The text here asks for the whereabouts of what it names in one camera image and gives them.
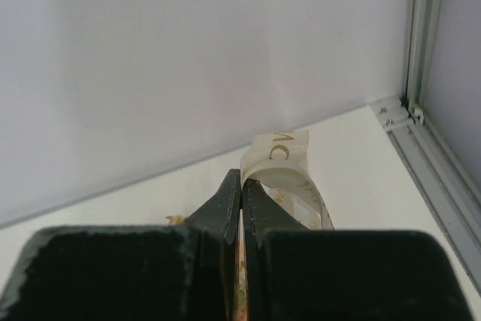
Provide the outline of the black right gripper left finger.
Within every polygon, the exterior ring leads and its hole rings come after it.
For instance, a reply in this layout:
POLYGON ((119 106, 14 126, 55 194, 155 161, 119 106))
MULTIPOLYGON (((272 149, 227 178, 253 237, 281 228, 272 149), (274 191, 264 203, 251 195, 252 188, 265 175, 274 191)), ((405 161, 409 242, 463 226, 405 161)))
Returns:
POLYGON ((240 172, 176 226, 57 226, 25 243, 3 320, 230 320, 240 172))

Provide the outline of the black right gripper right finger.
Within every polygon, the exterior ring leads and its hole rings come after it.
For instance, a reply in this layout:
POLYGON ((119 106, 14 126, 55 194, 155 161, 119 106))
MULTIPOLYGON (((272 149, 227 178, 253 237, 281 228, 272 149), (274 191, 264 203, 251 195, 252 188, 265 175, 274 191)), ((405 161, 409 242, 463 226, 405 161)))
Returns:
POLYGON ((470 320, 444 249, 407 230, 314 231, 242 189, 251 320, 470 320))

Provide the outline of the cream printed ribbon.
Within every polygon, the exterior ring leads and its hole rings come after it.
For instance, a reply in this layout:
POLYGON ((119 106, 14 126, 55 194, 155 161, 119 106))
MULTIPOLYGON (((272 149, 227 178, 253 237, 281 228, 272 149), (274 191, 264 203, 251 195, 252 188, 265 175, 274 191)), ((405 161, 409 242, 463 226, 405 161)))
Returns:
POLYGON ((312 180, 307 130, 257 135, 240 161, 240 183, 260 182, 264 191, 303 226, 334 230, 328 208, 312 180))

